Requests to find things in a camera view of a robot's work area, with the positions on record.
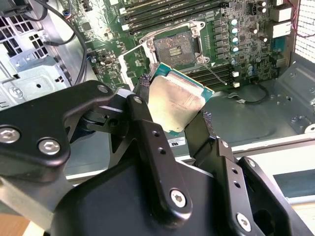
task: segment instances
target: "wooden surface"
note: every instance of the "wooden surface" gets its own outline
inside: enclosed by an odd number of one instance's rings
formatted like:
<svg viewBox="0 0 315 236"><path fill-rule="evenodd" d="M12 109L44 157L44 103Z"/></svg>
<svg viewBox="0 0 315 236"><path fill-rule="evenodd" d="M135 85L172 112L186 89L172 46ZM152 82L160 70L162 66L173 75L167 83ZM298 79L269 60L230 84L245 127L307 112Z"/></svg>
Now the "wooden surface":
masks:
<svg viewBox="0 0 315 236"><path fill-rule="evenodd" d="M10 214L0 214L0 236L22 236L29 220Z"/></svg>
<svg viewBox="0 0 315 236"><path fill-rule="evenodd" d="M297 204L292 208L315 235L315 203Z"/></svg>

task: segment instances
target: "screw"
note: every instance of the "screw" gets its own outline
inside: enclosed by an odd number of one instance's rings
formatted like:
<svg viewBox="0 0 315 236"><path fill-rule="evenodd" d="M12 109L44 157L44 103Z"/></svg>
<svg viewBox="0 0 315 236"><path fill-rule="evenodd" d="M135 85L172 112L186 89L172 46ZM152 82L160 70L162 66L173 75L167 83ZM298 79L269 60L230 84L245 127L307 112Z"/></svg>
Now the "screw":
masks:
<svg viewBox="0 0 315 236"><path fill-rule="evenodd" d="M60 151L59 143L52 139L45 139L40 141L38 148L42 153L46 155L54 155Z"/></svg>
<svg viewBox="0 0 315 236"><path fill-rule="evenodd" d="M140 97L133 97L133 99L134 99L137 103L142 103Z"/></svg>
<svg viewBox="0 0 315 236"><path fill-rule="evenodd" d="M186 205L186 198L182 194L182 192L178 190L171 191L171 199L175 203L176 206L182 208Z"/></svg>
<svg viewBox="0 0 315 236"><path fill-rule="evenodd" d="M293 117L293 118L291 119L291 121L292 121L292 122L297 122L297 121L299 121L299 118L298 118L298 117Z"/></svg>
<svg viewBox="0 0 315 236"><path fill-rule="evenodd" d="M250 232L252 230L251 224L249 220L245 217L245 215L241 213L236 214L237 222L240 224L240 226L246 231Z"/></svg>
<svg viewBox="0 0 315 236"><path fill-rule="evenodd" d="M256 164L255 164L252 160L250 160L250 159L248 159L248 163L249 163L251 166L253 166L253 167L256 166Z"/></svg>
<svg viewBox="0 0 315 236"><path fill-rule="evenodd" d="M20 138L19 131L13 128L1 128L0 129L0 143L11 144L18 141Z"/></svg>
<svg viewBox="0 0 315 236"><path fill-rule="evenodd" d="M105 86L103 86L103 85L98 85L97 88L98 88L99 91L101 91L103 93L107 93L108 92L107 88Z"/></svg>
<svg viewBox="0 0 315 236"><path fill-rule="evenodd" d="M222 140L221 143L223 144L223 146L225 146L226 148L228 148L228 144L226 143L226 141Z"/></svg>

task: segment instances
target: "screw hole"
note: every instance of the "screw hole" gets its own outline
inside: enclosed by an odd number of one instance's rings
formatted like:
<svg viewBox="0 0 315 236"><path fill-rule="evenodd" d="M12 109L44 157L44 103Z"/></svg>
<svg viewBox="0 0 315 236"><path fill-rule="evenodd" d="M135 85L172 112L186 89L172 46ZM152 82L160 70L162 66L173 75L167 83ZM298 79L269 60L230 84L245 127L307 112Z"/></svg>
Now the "screw hole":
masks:
<svg viewBox="0 0 315 236"><path fill-rule="evenodd" d="M235 173L235 174L238 174L237 170L232 168L232 171Z"/></svg>
<svg viewBox="0 0 315 236"><path fill-rule="evenodd" d="M163 148L161 148L161 147L158 148L158 151L159 151L159 153L161 153L162 155L165 155L165 154L166 154L166 151L165 151Z"/></svg>
<svg viewBox="0 0 315 236"><path fill-rule="evenodd" d="M157 131L153 131L152 133L153 133L153 135L156 136L156 137L159 136L159 133L158 133Z"/></svg>
<svg viewBox="0 0 315 236"><path fill-rule="evenodd" d="M108 122L109 127L116 127L118 125L118 120L117 119L110 119Z"/></svg>
<svg viewBox="0 0 315 236"><path fill-rule="evenodd" d="M234 185L235 185L236 187L241 188L241 186L240 186L240 184L239 184L238 182L234 181L233 183L234 183Z"/></svg>

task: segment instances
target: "capacitor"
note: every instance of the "capacitor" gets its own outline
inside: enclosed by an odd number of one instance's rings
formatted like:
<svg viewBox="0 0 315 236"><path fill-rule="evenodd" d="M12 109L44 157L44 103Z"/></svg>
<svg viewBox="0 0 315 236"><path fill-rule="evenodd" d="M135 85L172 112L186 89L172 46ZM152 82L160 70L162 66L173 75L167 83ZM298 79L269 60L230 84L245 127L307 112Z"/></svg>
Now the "capacitor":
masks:
<svg viewBox="0 0 315 236"><path fill-rule="evenodd" d="M259 7L258 11L261 12L261 13L266 13L267 9L264 8L264 7Z"/></svg>
<svg viewBox="0 0 315 236"><path fill-rule="evenodd" d="M236 60L234 58L232 58L231 59L231 65L236 65L236 64L237 64Z"/></svg>
<svg viewBox="0 0 315 236"><path fill-rule="evenodd" d="M262 6L262 7L265 7L267 5L267 3L265 1L259 1L258 5Z"/></svg>
<svg viewBox="0 0 315 236"><path fill-rule="evenodd" d="M231 41L232 41L232 43L237 44L237 42L238 42L238 38L237 38L237 37L233 37L233 38L231 39Z"/></svg>
<svg viewBox="0 0 315 236"><path fill-rule="evenodd" d="M231 33L236 34L238 32L237 28L231 29Z"/></svg>
<svg viewBox="0 0 315 236"><path fill-rule="evenodd" d="M265 36L259 37L259 40L264 42L264 43L268 41L268 39Z"/></svg>
<svg viewBox="0 0 315 236"><path fill-rule="evenodd" d="M233 26L236 26L237 25L237 20L236 19L231 20L230 24L233 25Z"/></svg>
<svg viewBox="0 0 315 236"><path fill-rule="evenodd" d="M252 66L252 64L248 64L248 65L247 65L247 70L248 70L248 71L254 70L254 67Z"/></svg>
<svg viewBox="0 0 315 236"><path fill-rule="evenodd" d="M258 30L255 29L255 28L250 28L250 32L253 33L253 34L257 34L257 33L258 33Z"/></svg>
<svg viewBox="0 0 315 236"><path fill-rule="evenodd" d="M233 47L232 52L234 52L234 53L238 52L238 47Z"/></svg>

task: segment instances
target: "wire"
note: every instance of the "wire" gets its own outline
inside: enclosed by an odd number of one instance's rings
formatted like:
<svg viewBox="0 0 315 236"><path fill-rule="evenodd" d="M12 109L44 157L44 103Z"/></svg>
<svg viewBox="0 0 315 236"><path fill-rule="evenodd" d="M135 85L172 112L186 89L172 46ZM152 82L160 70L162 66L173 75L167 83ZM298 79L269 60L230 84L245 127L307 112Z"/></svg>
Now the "wire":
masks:
<svg viewBox="0 0 315 236"><path fill-rule="evenodd" d="M47 15L48 15L48 10L47 8L43 7L43 13L41 14L41 17L39 17L38 19L32 18L26 14L23 14L22 16L27 20L38 22L38 21L44 20Z"/></svg>
<svg viewBox="0 0 315 236"><path fill-rule="evenodd" d="M53 47L58 47L60 45L65 45L65 44L71 42L75 38L75 36L76 36L76 34L75 34L75 32L73 32L71 37L65 42L57 43L57 42L52 42L52 41L46 41L46 42L44 42L44 44L49 45L49 46L53 46Z"/></svg>
<svg viewBox="0 0 315 236"><path fill-rule="evenodd" d="M82 58L78 78L77 78L76 82L74 83L74 85L79 84L82 81L84 73L87 70L87 67L86 67L86 64L87 64L87 47L85 45L85 41L84 41L83 37L79 34L79 32L75 29L75 27L67 19L65 19L62 14L60 14L56 9L54 9L52 6L48 5L45 2L42 2L41 0L34 0L34 1L41 4L43 7L47 8L48 10L53 12L55 15L57 15L59 18L61 18L73 30L74 34L78 37L78 40L79 40L79 42L83 48L83 58Z"/></svg>
<svg viewBox="0 0 315 236"><path fill-rule="evenodd" d="M244 99L242 99L237 93L233 92L231 94L229 94L227 97L228 98L234 98L236 99L236 102L238 103L243 103L243 104L251 104L251 105L255 105L255 104L260 104L261 102L263 102L264 100L266 100L269 97L269 91L261 84L256 83L256 85L265 92L265 95L263 96L263 98L257 100L257 101L246 101Z"/></svg>
<svg viewBox="0 0 315 236"><path fill-rule="evenodd" d="M71 15L72 15L71 0L68 0L68 9L63 11L63 16L68 20L68 19L70 19ZM44 44L49 45L49 46L53 46L53 47L58 47L58 46L65 45L65 44L71 42L75 38L75 36L76 36L76 34L73 33L72 36L68 40L66 40L65 42L58 43L58 42L46 41L46 42L44 42Z"/></svg>
<svg viewBox="0 0 315 236"><path fill-rule="evenodd" d="M309 38L309 37L313 37L315 36L315 33L313 34L309 34L309 35L301 35L298 33L298 26L296 24L297 22L297 18L298 18L298 12L297 12L297 7L295 6L294 3L291 2L291 0L285 0L287 3L289 3L289 5L293 8L293 17L292 17L292 28L294 30L294 32L296 33L297 36L301 37L301 38Z"/></svg>

